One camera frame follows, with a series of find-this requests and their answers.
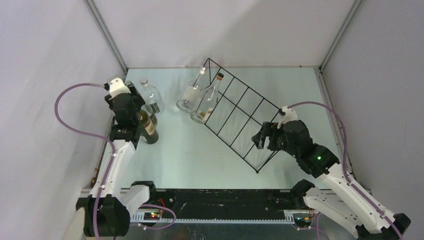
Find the short clear bottle white cap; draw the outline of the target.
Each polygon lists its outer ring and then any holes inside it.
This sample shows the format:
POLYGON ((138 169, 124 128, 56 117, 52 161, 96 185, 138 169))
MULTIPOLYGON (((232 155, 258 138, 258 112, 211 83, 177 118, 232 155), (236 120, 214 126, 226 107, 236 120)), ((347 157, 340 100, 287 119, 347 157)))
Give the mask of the short clear bottle white cap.
POLYGON ((146 77, 142 77, 139 82, 141 84, 140 94, 145 101, 147 110, 155 115, 163 114, 165 103, 159 90, 155 86, 150 85, 146 77))

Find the dark green wine bottle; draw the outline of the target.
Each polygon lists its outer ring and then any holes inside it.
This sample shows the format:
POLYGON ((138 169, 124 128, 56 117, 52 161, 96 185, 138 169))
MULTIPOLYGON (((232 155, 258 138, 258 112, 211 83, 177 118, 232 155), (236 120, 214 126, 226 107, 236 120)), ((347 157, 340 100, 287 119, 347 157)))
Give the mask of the dark green wine bottle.
POLYGON ((141 138, 149 145, 155 144, 159 140, 159 134, 149 114, 144 110, 140 110, 138 115, 142 128, 141 138))

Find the clear bottle white frosted label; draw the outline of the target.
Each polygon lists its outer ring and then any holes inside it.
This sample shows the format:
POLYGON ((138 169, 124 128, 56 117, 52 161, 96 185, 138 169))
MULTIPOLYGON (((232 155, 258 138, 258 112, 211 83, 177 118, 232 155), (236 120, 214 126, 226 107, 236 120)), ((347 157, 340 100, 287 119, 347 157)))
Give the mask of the clear bottle white frosted label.
POLYGON ((179 110, 187 113, 192 110, 202 90, 209 84, 209 79, 206 76, 207 71, 208 67, 202 66, 197 74, 187 81, 175 104, 179 110))

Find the clear bottle cork stopper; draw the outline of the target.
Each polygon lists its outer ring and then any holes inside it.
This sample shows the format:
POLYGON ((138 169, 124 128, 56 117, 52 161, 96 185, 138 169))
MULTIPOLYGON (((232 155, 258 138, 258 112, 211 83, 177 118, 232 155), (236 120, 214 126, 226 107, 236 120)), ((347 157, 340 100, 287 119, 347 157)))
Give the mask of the clear bottle cork stopper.
POLYGON ((198 124, 205 124, 211 116, 213 110, 218 104, 219 100, 219 85, 224 78, 224 74, 217 73, 215 79, 210 86, 204 89, 199 99, 196 101, 191 113, 190 118, 198 124))

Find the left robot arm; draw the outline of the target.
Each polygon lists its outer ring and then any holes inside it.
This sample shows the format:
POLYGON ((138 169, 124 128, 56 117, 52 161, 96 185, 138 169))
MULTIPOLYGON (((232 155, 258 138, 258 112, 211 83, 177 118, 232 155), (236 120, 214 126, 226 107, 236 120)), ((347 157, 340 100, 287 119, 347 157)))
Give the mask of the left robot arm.
POLYGON ((85 211, 84 235, 97 240, 125 236, 139 207, 153 208, 158 202, 158 194, 145 184, 132 185, 121 194, 121 178, 141 136, 146 133, 139 114, 145 101, 132 83, 124 83, 120 78, 110 81, 105 88, 108 95, 104 99, 113 111, 115 121, 107 139, 111 144, 110 159, 99 174, 100 181, 76 204, 76 209, 85 211))

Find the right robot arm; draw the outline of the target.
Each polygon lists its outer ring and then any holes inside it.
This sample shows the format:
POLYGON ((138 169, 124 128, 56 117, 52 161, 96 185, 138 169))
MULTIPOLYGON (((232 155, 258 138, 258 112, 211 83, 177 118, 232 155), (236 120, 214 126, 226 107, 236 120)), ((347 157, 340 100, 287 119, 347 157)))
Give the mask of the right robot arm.
POLYGON ((319 211, 345 228, 357 240, 399 240, 411 224, 404 213, 394 213, 373 198, 360 184, 344 173, 339 159, 325 146, 313 142, 301 120, 281 126, 265 121, 251 140, 257 149, 284 151, 296 159, 299 167, 327 185, 328 195, 303 179, 292 189, 291 204, 319 211))

